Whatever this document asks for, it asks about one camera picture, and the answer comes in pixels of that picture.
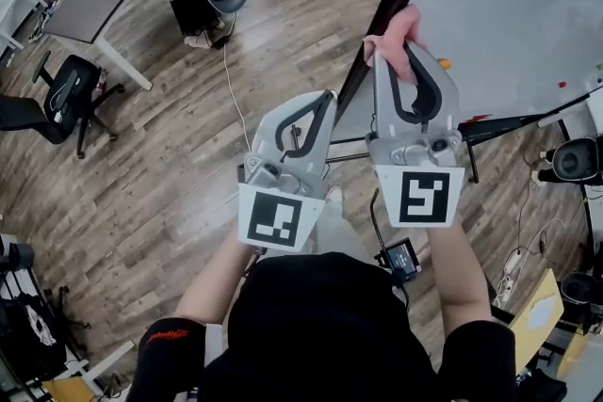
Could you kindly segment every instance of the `black shirt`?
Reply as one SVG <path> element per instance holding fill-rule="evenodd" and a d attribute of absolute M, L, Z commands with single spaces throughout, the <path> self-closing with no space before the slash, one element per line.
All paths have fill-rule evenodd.
<path fill-rule="evenodd" d="M 140 342 L 127 400 L 172 402 L 193 386 L 199 400 L 515 399 L 509 329 L 459 327 L 436 374 L 391 286 L 381 268 L 341 253 L 261 261 L 231 311 L 228 349 L 204 368 L 202 325 L 155 322 Z"/>

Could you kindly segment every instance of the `wooden floor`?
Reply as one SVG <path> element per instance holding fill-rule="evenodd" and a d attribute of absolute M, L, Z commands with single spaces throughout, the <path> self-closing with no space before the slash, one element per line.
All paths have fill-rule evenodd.
<path fill-rule="evenodd" d="M 227 46 L 233 89 L 250 136 L 262 115 L 296 94 L 338 89 L 380 0 L 249 0 Z M 35 271 L 45 287 L 71 289 L 71 313 L 92 324 L 85 334 L 98 360 L 145 327 L 171 314 L 192 277 L 204 266 L 236 219 L 236 165 L 245 152 L 242 126 L 226 83 L 222 51 L 182 44 L 164 0 L 127 0 L 108 33 L 155 87 L 128 82 L 127 92 L 100 110 L 120 133 L 109 143 L 97 131 L 87 139 L 85 160 L 75 157 L 76 136 L 61 146 L 36 133 L 0 135 L 1 232 L 15 233 L 36 251 Z M 26 39 L 27 28 L 20 35 Z M 55 72 L 68 51 L 44 38 L 0 69 L 0 92 L 42 100 L 46 87 L 30 75 L 42 53 L 52 50 Z M 124 81 L 99 53 L 87 56 L 110 70 L 109 85 Z M 539 188 L 521 153 L 534 160 L 557 146 L 560 129 L 528 127 L 476 148 L 481 182 L 467 185 L 460 213 L 487 276 L 496 283 L 517 244 L 517 220 L 527 245 L 552 217 L 545 260 L 530 256 L 517 294 L 548 265 L 557 277 L 578 265 L 586 241 L 579 190 L 572 185 Z M 468 166 L 466 152 L 462 162 Z M 376 186 L 366 160 L 333 166 L 333 185 L 346 194 L 346 215 L 367 249 L 377 250 L 368 213 Z M 385 225 L 386 238 L 395 233 Z M 409 284 L 411 321 L 439 364 L 443 344 L 437 295 L 421 231 L 410 231 L 421 275 Z M 508 308 L 522 300 L 514 297 Z M 125 370 L 131 370 L 132 363 Z"/>

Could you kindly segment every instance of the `pink cloth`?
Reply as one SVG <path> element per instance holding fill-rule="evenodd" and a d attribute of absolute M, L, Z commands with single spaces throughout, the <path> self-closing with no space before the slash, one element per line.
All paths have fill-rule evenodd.
<path fill-rule="evenodd" d="M 401 82 L 416 84 L 415 73 L 411 68 L 408 56 L 404 52 L 404 40 L 413 40 L 424 49 L 427 45 L 420 38 L 418 25 L 421 12 L 416 6 L 410 5 L 403 8 L 389 21 L 389 25 L 382 36 L 366 36 L 365 62 L 373 66 L 373 53 L 375 48 L 391 64 Z"/>

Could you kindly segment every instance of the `white shoe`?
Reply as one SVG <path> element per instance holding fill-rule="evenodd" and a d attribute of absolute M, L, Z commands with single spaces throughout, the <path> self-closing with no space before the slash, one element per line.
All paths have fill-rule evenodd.
<path fill-rule="evenodd" d="M 552 161 L 549 161 L 548 159 L 546 159 L 546 151 L 540 151 L 539 156 L 540 156 L 540 159 L 544 159 L 545 161 L 547 161 L 547 163 L 549 165 L 553 164 Z"/>
<path fill-rule="evenodd" d="M 339 186 L 333 186 L 327 193 L 325 201 L 335 208 L 343 217 L 343 191 Z"/>
<path fill-rule="evenodd" d="M 538 179 L 538 173 L 539 173 L 539 172 L 540 172 L 540 171 L 538 171 L 538 170 L 534 170 L 534 171 L 532 171 L 532 172 L 531 172 L 531 180 L 532 180 L 534 183 L 536 183 L 536 185 L 537 185 L 537 186 L 543 187 L 543 186 L 545 186 L 545 185 L 546 185 L 546 181 L 540 181 L 540 180 Z"/>
<path fill-rule="evenodd" d="M 204 49 L 205 51 L 209 51 L 214 46 L 205 32 L 202 32 L 200 36 L 185 37 L 185 44 L 189 47 Z"/>

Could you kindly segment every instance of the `person's arm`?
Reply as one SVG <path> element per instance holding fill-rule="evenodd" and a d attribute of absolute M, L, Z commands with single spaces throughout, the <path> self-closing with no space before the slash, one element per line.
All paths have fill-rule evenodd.
<path fill-rule="evenodd" d="M 446 336 L 466 323 L 492 320 L 486 279 L 459 221 L 427 235 Z"/>
<path fill-rule="evenodd" d="M 253 247 L 238 241 L 235 227 L 182 295 L 174 316 L 221 324 L 252 255 Z"/>

